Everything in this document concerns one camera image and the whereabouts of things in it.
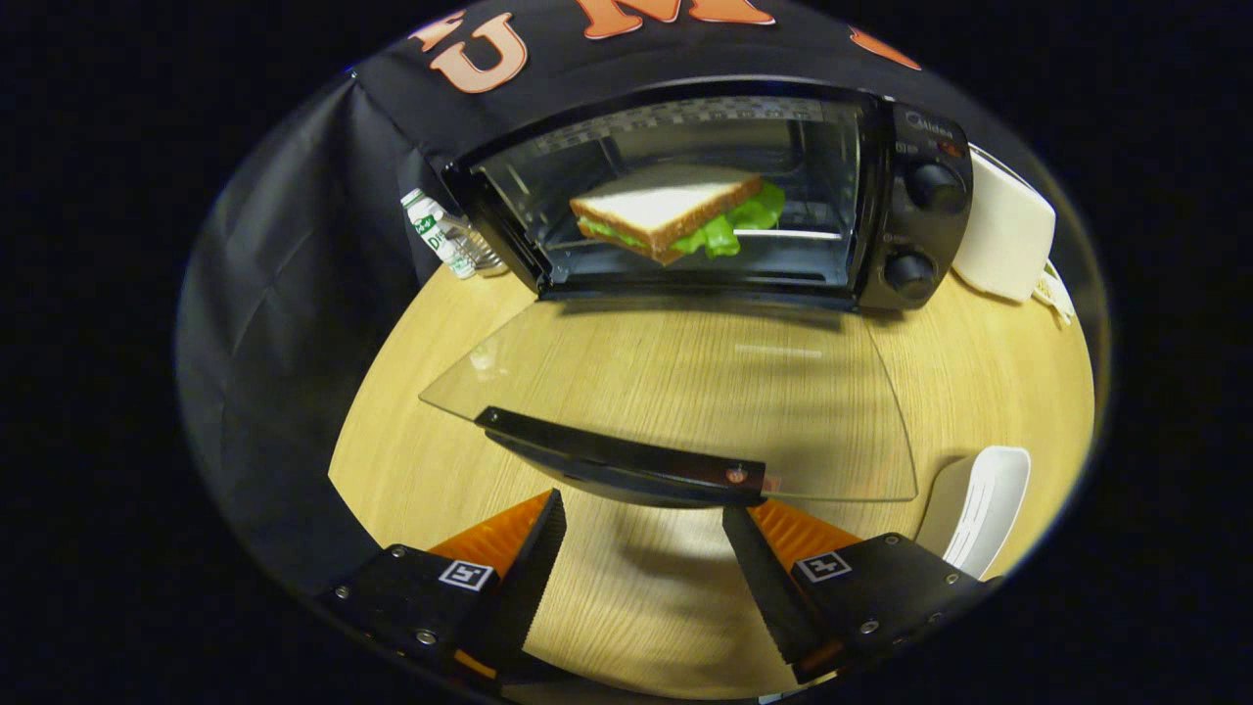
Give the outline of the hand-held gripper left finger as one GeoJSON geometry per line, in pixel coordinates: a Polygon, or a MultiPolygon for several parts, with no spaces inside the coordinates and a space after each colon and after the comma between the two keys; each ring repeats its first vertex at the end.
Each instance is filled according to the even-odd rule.
{"type": "Polygon", "coordinates": [[[525,651],[565,533],[551,488],[429,548],[391,543],[317,599],[355,634],[454,682],[543,682],[525,651]]]}

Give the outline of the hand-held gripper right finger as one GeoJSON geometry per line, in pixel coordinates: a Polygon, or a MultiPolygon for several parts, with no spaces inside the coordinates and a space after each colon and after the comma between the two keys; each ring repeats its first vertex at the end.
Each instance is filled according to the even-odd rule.
{"type": "Polygon", "coordinates": [[[797,682],[871,669],[999,589],[900,533],[860,538],[773,498],[725,507],[723,530],[797,682]]]}

